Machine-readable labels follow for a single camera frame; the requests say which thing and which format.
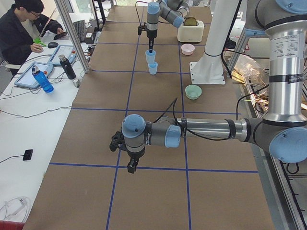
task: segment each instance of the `black thermos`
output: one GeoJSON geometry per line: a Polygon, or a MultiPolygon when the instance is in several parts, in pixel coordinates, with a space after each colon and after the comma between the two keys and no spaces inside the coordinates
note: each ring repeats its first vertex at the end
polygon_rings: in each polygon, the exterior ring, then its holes
{"type": "Polygon", "coordinates": [[[76,78],[76,74],[72,69],[72,66],[70,64],[70,62],[68,61],[68,59],[64,56],[64,55],[59,55],[59,62],[61,64],[61,66],[63,67],[67,77],[69,79],[75,79],[76,78]]]}

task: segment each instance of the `pink bowl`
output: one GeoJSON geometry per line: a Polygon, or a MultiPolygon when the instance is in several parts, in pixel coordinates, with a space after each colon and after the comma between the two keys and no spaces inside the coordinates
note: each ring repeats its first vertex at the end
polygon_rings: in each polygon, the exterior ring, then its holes
{"type": "Polygon", "coordinates": [[[195,47],[192,45],[192,44],[183,44],[181,46],[181,52],[184,54],[184,55],[191,55],[195,50],[195,47]]]}

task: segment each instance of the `white table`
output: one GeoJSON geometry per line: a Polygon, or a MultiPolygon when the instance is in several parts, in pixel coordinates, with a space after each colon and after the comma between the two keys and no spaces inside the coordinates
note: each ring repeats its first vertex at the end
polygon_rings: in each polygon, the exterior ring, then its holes
{"type": "MultiPolygon", "coordinates": [[[[49,41],[53,41],[53,37],[53,33],[47,32],[42,41],[47,44],[49,41]]],[[[56,42],[61,45],[71,45],[68,37],[56,42]]],[[[85,50],[87,45],[82,44],[82,47],[85,50]]],[[[42,53],[32,53],[28,59],[39,55],[52,54],[54,50],[45,47],[42,53]]],[[[47,62],[49,58],[41,57],[35,61],[47,62]]],[[[32,62],[25,63],[19,72],[23,72],[32,62]]],[[[76,61],[73,64],[73,69],[77,78],[80,79],[80,75],[82,76],[84,73],[80,62],[76,61]]],[[[54,67],[49,76],[50,81],[63,72],[62,67],[54,67]]],[[[4,94],[10,94],[17,78],[18,75],[10,82],[4,94]]],[[[45,93],[42,89],[38,94],[32,94],[27,89],[15,87],[10,97],[24,92],[29,93],[4,100],[2,99],[7,96],[2,94],[0,96],[0,110],[17,115],[31,116],[50,109],[71,106],[78,89],[67,78],[66,74],[63,75],[63,81],[54,84],[53,87],[54,91],[51,94],[45,93]]],[[[23,155],[25,150],[33,149],[30,161],[23,161],[22,157],[18,157],[0,163],[0,208],[5,204],[5,201],[25,196],[31,201],[29,207],[29,210],[31,210],[69,112],[70,108],[61,109],[27,119],[0,112],[0,161],[10,156],[23,155]]],[[[0,212],[0,220],[4,218],[4,214],[4,212],[0,212]]],[[[24,215],[25,209],[10,221],[22,222],[24,215]]]]}

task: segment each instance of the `hand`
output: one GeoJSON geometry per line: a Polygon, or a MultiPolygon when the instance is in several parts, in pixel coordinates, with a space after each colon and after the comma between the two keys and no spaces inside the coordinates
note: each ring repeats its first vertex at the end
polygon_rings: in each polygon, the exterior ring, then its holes
{"type": "Polygon", "coordinates": [[[32,52],[34,53],[43,52],[43,47],[40,44],[33,43],[30,47],[31,47],[32,52]]]}
{"type": "Polygon", "coordinates": [[[57,30],[57,33],[58,34],[61,34],[61,33],[63,33],[64,32],[64,30],[62,29],[62,28],[58,28],[58,30],[57,30]]]}

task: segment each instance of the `water bottle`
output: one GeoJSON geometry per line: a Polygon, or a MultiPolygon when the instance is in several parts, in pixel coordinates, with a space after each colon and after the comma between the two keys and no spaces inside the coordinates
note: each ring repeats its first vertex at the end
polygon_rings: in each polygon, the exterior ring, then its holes
{"type": "Polygon", "coordinates": [[[61,64],[61,66],[63,67],[67,77],[69,79],[75,79],[76,78],[76,74],[72,69],[71,63],[68,61],[68,59],[64,56],[64,55],[59,55],[59,63],[61,64]]]}
{"type": "Polygon", "coordinates": [[[38,84],[43,88],[45,92],[50,93],[53,91],[53,86],[50,84],[44,73],[39,70],[38,66],[33,65],[32,74],[35,80],[37,80],[38,84]]]}

